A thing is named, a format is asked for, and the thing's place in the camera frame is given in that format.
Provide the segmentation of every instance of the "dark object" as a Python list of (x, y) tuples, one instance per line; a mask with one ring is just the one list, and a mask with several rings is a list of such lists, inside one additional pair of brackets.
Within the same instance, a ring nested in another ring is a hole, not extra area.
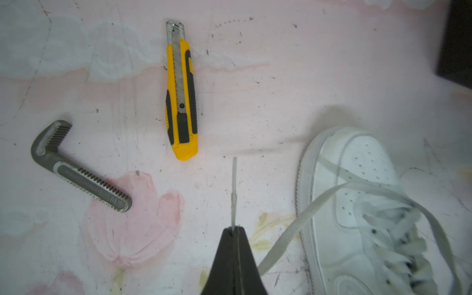
[(188, 122), (186, 113), (177, 113), (178, 141), (180, 143), (190, 142), (188, 135)]
[(192, 123), (192, 132), (197, 134), (197, 102), (195, 100), (195, 84), (193, 70), (190, 69), (190, 50), (185, 52), (185, 67), (187, 69), (188, 83), (188, 103), (190, 104), (190, 120)]
[(472, 1), (452, 0), (437, 74), (472, 88)]
[(174, 125), (172, 124), (172, 109), (170, 106), (170, 94), (169, 90), (167, 90), (167, 95), (166, 95), (166, 120), (168, 122), (167, 126), (167, 134), (169, 135), (169, 141), (170, 145), (174, 144)]
[(267, 295), (242, 227), (225, 228), (201, 295)]

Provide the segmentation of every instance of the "yellow utility knife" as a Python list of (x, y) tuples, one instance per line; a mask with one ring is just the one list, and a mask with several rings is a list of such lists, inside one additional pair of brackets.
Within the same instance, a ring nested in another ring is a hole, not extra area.
[(170, 145), (177, 159), (185, 161), (198, 152), (197, 106), (190, 47), (184, 25), (170, 20), (167, 27), (169, 82), (166, 122)]

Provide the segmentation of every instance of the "white table surface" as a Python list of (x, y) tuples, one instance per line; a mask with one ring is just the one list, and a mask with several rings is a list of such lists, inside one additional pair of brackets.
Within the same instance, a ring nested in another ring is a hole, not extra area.
[[(339, 125), (385, 144), (447, 232), (467, 290), (472, 92), (434, 75), (447, 3), (373, 3), (1, 0), (0, 293), (198, 294), (230, 224), (231, 158), (236, 220), (259, 262), (295, 216), (304, 149)], [(199, 152), (185, 162), (165, 124), (170, 18), (194, 65)], [(126, 189), (129, 213), (32, 160), (59, 118), (73, 124), (61, 152)], [(446, 294), (446, 265), (418, 227)], [(306, 294), (303, 260), (296, 239), (263, 277), (269, 294)]]

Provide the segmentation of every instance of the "white sneaker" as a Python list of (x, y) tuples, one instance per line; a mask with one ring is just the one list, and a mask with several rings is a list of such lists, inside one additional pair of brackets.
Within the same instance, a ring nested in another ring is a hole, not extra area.
[(316, 295), (435, 295), (426, 243), (415, 222), (423, 213), (462, 295), (453, 255), (438, 221), (405, 196), (382, 144), (352, 127), (318, 135), (303, 156), (297, 219), (259, 265), (267, 272), (301, 230)]

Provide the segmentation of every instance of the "white shoelace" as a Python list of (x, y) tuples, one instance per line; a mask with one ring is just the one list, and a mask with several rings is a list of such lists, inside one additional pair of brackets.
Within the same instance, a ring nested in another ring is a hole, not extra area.
[(292, 239), (300, 232), (303, 226), (312, 219), (316, 212), (328, 200), (333, 198), (338, 190), (343, 188), (384, 196), (405, 205), (403, 206), (404, 209), (401, 207), (389, 208), (379, 211), (377, 216), (363, 216), (372, 226), (388, 230), (390, 235), (399, 242), (399, 246), (395, 251), (388, 249), (381, 243), (377, 243), (375, 248), (377, 255), (386, 262), (384, 271), (388, 277), (388, 283), (391, 284), (392, 287), (396, 288), (398, 292), (401, 292), (400, 294), (406, 295), (433, 295), (437, 292), (436, 284), (432, 279), (431, 265), (421, 256), (421, 253), (426, 250), (426, 244), (423, 239), (417, 238), (414, 232), (415, 222), (418, 221), (420, 213), (423, 213), (431, 225), (439, 251), (453, 276), (453, 285), (449, 294), (462, 295), (462, 287), (456, 274), (454, 256), (449, 241), (436, 218), (423, 206), (402, 194), (359, 182), (347, 182), (342, 185), (337, 185), (319, 195), (283, 232), (267, 253), (266, 257), (259, 264), (258, 270), (261, 276), (272, 268), (282, 257)]

